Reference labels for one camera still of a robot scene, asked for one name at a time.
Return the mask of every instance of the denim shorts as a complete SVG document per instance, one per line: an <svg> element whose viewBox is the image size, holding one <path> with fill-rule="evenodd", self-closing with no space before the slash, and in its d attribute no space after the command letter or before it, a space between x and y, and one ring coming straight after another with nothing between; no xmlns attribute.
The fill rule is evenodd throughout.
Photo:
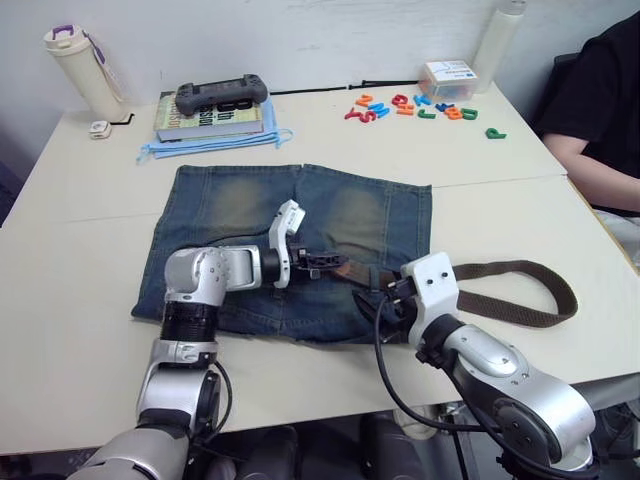
<svg viewBox="0 0 640 480"><path fill-rule="evenodd" d="M333 251L380 269L429 253L431 186L366 178L317 165L191 167L178 169L155 228L138 303L132 315L161 320L164 264L184 244L247 235L224 245L268 246L278 207L294 199L306 216L293 239L310 253ZM219 310L220 329L284 335L313 342L369 343L372 324L358 311L350 282L323 274L312 280L293 272L278 290L230 292Z"/></svg>

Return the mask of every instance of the white table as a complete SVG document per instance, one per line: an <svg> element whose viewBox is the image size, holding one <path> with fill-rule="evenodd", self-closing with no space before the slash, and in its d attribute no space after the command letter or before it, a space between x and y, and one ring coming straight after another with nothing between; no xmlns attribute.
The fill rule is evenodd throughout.
<svg viewBox="0 0 640 480"><path fill-rule="evenodd" d="M462 320L513 342L567 382L640 370L640 280L565 177L443 187L433 195L432 251L446 250L454 263L538 261L562 275L580 302L574 318L551 329L464 313ZM0 453L100 445L134 424L159 328L132 321L129 311L157 219L153 213L0 230ZM540 286L514 274L473 286L551 308ZM394 406L371 346L219 340L236 399L228 430ZM385 354L410 405L457 398L409 347Z"/></svg>
<svg viewBox="0 0 640 480"><path fill-rule="evenodd" d="M107 140L90 140L88 114L65 114L24 186L6 227L162 213L176 168L189 165L315 163L355 174L434 187L561 175L560 164L533 135L500 91L467 102L477 120L434 120L390 113L369 124L345 121L362 94L390 104L417 87L306 93L273 97L281 127L295 137L280 149L264 145L150 160L136 165L153 137L155 106L135 108L129 126ZM507 133L488 140L489 127Z"/></svg>

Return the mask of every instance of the white bottle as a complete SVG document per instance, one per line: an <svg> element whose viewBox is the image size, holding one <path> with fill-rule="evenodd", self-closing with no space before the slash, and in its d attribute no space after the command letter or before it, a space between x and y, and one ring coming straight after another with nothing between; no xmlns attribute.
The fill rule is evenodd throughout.
<svg viewBox="0 0 640 480"><path fill-rule="evenodd" d="M44 43L99 119L124 120L125 107L116 98L105 70L96 59L98 53L94 53L94 45L82 28L78 25L56 27L47 32Z"/></svg>
<svg viewBox="0 0 640 480"><path fill-rule="evenodd" d="M526 0L503 0L493 14L471 67L478 76L476 93L483 93L489 88L526 7Z"/></svg>

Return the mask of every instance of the brown strap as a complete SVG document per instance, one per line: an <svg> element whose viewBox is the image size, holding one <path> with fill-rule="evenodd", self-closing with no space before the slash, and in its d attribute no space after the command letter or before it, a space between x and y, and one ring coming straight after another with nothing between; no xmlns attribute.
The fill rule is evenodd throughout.
<svg viewBox="0 0 640 480"><path fill-rule="evenodd" d="M539 263L528 260L467 263L453 267L453 271L457 280L470 280L508 272L525 273L538 280L551 292L558 307L557 314L542 312L506 300L461 290L458 297L458 308L465 312L528 327L547 328L571 318L578 311L578 301L569 284L553 270ZM353 261L333 273L340 278L375 290L384 290L389 283L395 280L392 272L381 271L377 273L367 265Z"/></svg>

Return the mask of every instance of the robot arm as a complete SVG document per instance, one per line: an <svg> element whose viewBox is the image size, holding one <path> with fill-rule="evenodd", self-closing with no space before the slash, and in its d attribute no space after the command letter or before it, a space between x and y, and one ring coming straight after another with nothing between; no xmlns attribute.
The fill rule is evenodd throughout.
<svg viewBox="0 0 640 480"><path fill-rule="evenodd" d="M100 448L71 480L179 480L194 439L215 434L220 398L216 362L218 308L227 292L289 284L286 239L305 212L293 200L278 210L269 249L255 245L188 248L165 265L167 291L160 337L137 403L135 429Z"/></svg>
<svg viewBox="0 0 640 480"><path fill-rule="evenodd" d="M522 456L563 471L592 462L595 417L572 387L547 375L511 344L456 319L458 287L449 258L437 253L404 265L390 285L394 302L414 299L409 332L416 357L443 368L463 398L493 419Z"/></svg>

